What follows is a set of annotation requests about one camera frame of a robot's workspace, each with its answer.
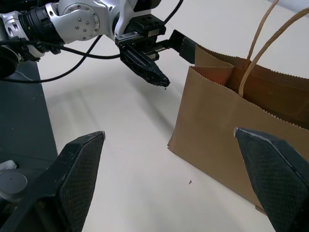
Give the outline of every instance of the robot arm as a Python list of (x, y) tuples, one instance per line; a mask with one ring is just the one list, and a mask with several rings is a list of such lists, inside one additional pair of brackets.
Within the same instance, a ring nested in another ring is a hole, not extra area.
[[(106, 35), (114, 40), (120, 58), (133, 72), (147, 82), (167, 87), (168, 78), (155, 64), (158, 52), (173, 48), (194, 63), (195, 45), (177, 31), (170, 40), (157, 43), (165, 34), (166, 22), (151, 14), (161, 0), (60, 0), (28, 11), (0, 14), (0, 41), (42, 41), (56, 45), (87, 41)], [(42, 45), (0, 46), (1, 77), (13, 74), (19, 62), (37, 61), (46, 52), (60, 53)]]

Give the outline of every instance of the paper bag handle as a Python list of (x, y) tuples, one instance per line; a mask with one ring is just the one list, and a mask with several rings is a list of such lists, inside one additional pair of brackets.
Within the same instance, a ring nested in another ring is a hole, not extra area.
[(270, 8), (267, 10), (267, 12), (265, 13), (265, 15), (263, 16), (261, 22), (260, 22), (260, 25), (259, 27), (257, 28), (257, 31), (255, 33), (255, 36), (254, 36), (254, 39), (252, 41), (252, 44), (251, 44), (251, 47), (250, 47), (250, 51), (249, 51), (249, 54), (247, 56), (247, 61), (245, 63), (245, 67), (244, 67), (244, 70), (247, 70), (248, 67), (249, 67), (249, 64), (250, 64), (250, 59), (251, 59), (251, 56), (252, 56), (252, 53), (253, 53), (253, 50), (254, 50), (254, 47), (256, 45), (256, 41), (257, 39), (259, 38), (260, 36), (260, 33), (262, 31), (262, 28), (268, 18), (268, 16), (270, 15), (271, 11), (275, 8), (275, 6), (277, 5), (277, 3), (279, 2), (279, 0), (274, 0), (274, 2), (272, 3), (272, 5), (270, 6)]
[(252, 63), (249, 65), (246, 73), (244, 74), (240, 86), (239, 86), (239, 91), (238, 91), (238, 95), (240, 97), (243, 97), (243, 89), (245, 86), (245, 83), (252, 71), (252, 69), (255, 67), (255, 65), (258, 63), (259, 59), (261, 58), (261, 56), (266, 52), (266, 50), (268, 49), (268, 47), (276, 40), (278, 39), (279, 36), (281, 36), (288, 28), (289, 26), (291, 26), (294, 22), (296, 22), (297, 20), (299, 20), (300, 18), (304, 17), (305, 15), (307, 15), (309, 13), (309, 7), (298, 12), (297, 14), (295, 14), (292, 18), (290, 18), (264, 45), (264, 47), (261, 49), (261, 51), (256, 55), (256, 57), (254, 58), (254, 60), (252, 61)]

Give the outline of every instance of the black cable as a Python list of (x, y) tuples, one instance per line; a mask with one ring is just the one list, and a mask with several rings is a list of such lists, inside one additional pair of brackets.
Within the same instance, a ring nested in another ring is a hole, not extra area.
[(113, 56), (97, 56), (97, 55), (92, 55), (92, 54), (87, 54), (85, 52), (81, 52), (72, 48), (68, 48), (62, 45), (54, 44), (54, 43), (48, 43), (48, 42), (43, 42), (43, 41), (23, 41), (23, 40), (3, 40), (0, 41), (0, 46), (2, 45), (16, 45), (16, 44), (24, 44), (24, 45), (34, 45), (34, 46), (40, 46), (40, 45), (45, 45), (47, 48), (49, 47), (54, 47), (61, 49), (63, 51), (71, 52), (80, 56), (86, 56), (89, 58), (94, 58), (94, 59), (115, 59), (119, 58), (120, 55), (113, 55)]
[[(90, 46), (90, 48), (88, 49), (86, 54), (89, 54), (92, 51), (92, 49), (96, 46), (96, 44), (101, 39), (101, 37), (102, 37), (102, 35), (100, 35), (96, 38), (96, 40), (92, 43), (92, 45)], [(45, 82), (55, 81), (55, 80), (58, 80), (62, 77), (65, 77), (65, 76), (69, 75), (70, 73), (72, 73), (73, 71), (75, 71), (77, 68), (79, 68), (79, 66), (81, 66), (81, 64), (84, 62), (84, 60), (86, 58), (87, 58), (87, 56), (84, 56), (72, 69), (65, 72), (64, 74), (61, 74), (59, 76), (56, 76), (56, 77), (53, 77), (53, 78), (50, 78), (50, 79), (46, 79), (46, 80), (16, 80), (16, 79), (2, 78), (2, 79), (0, 79), (0, 81), (14, 82), (14, 83), (24, 83), (24, 84), (37, 84), (37, 83), (45, 83)]]
[(172, 11), (172, 13), (170, 13), (170, 15), (166, 18), (166, 20), (164, 20), (164, 25), (166, 25), (170, 21), (170, 19), (177, 13), (177, 11), (182, 6), (182, 4), (183, 4), (183, 0), (180, 0), (176, 8)]

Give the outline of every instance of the dark gray surface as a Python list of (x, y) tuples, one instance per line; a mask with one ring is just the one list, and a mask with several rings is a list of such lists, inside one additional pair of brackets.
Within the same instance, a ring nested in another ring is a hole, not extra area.
[[(39, 80), (35, 62), (18, 70)], [(14, 79), (25, 79), (15, 73)], [(0, 163), (14, 160), (20, 168), (47, 168), (57, 158), (56, 144), (40, 84), (0, 81)]]

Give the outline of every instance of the brown paper bag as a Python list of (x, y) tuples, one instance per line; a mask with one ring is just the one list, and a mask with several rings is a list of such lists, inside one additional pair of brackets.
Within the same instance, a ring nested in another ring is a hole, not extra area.
[(233, 131), (239, 127), (275, 135), (309, 161), (309, 80), (256, 65), (267, 47), (308, 11), (284, 24), (251, 64), (251, 54), (246, 60), (197, 47), (169, 142), (172, 152), (260, 208)]

